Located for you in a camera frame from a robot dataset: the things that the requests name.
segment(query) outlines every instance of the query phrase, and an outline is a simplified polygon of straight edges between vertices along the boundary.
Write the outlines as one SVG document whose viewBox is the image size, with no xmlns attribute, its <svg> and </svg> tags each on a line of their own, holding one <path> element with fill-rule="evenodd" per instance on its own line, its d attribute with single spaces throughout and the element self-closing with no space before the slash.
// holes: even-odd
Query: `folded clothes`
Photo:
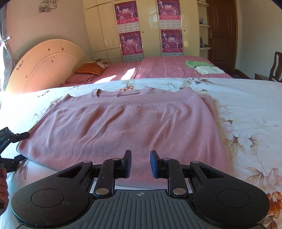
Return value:
<svg viewBox="0 0 282 229">
<path fill-rule="evenodd" d="M 185 63 L 189 68 L 195 68 L 197 66 L 213 66 L 210 63 L 204 62 L 204 61 L 192 61 L 192 60 L 188 60 Z"/>
<path fill-rule="evenodd" d="M 218 67 L 211 67 L 211 66 L 198 66 L 195 67 L 195 70 L 202 75 L 210 75 L 210 74 L 225 74 L 223 70 Z"/>
</svg>

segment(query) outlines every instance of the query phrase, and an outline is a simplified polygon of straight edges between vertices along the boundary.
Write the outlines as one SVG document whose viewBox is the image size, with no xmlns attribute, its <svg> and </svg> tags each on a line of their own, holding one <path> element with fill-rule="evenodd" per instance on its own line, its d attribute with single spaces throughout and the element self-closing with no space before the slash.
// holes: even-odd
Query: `door handle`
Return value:
<svg viewBox="0 0 282 229">
<path fill-rule="evenodd" d="M 216 35 L 216 33 L 213 33 L 212 31 L 210 31 L 210 38 L 212 38 L 213 35 Z"/>
</svg>

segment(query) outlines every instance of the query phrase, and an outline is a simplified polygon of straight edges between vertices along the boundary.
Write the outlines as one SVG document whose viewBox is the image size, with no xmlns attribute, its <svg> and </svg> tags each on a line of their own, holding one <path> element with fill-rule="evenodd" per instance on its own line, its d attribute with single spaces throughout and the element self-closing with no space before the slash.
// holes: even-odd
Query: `curtain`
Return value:
<svg viewBox="0 0 282 229">
<path fill-rule="evenodd" d="M 0 10 L 0 42 L 3 46 L 3 60 L 4 60 L 4 82 L 1 82 L 1 87 L 3 90 L 6 89 L 10 74 L 15 66 L 15 62 L 12 57 L 11 48 L 8 43 L 3 42 L 7 38 L 7 24 L 6 24 L 6 11 L 7 5 L 3 6 Z"/>
</svg>

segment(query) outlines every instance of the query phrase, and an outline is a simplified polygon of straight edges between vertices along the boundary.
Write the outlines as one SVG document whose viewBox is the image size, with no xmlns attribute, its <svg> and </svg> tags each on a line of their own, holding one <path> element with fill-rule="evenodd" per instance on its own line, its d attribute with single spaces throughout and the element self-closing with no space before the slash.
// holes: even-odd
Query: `green towel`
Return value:
<svg viewBox="0 0 282 229">
<path fill-rule="evenodd" d="M 203 61 L 192 61 L 192 60 L 187 60 L 185 63 L 189 68 L 195 68 L 198 66 L 211 66 L 212 64 L 209 64 L 207 62 L 203 62 Z"/>
</svg>

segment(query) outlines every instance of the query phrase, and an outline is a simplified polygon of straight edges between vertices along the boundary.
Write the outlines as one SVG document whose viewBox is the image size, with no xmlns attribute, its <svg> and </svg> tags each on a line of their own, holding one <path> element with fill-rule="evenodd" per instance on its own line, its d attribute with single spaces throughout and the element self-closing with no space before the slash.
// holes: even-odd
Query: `floral bed cover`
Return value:
<svg viewBox="0 0 282 229">
<path fill-rule="evenodd" d="M 28 131 L 50 103 L 56 103 L 67 93 L 80 96 L 98 88 L 116 91 L 144 86 L 168 91 L 191 87 L 213 98 L 229 174 L 267 194 L 270 209 L 263 224 L 267 229 L 282 228 L 282 83 L 225 78 L 156 78 L 54 88 L 14 96 L 3 93 L 0 128 L 8 126 L 14 133 Z M 1 156 L 13 158 L 17 154 L 16 144 L 10 144 Z M 21 187 L 55 172 L 24 160 L 16 172 L 8 174 L 9 199 Z M 14 229 L 17 226 L 9 206 L 0 217 L 0 227 Z"/>
</svg>

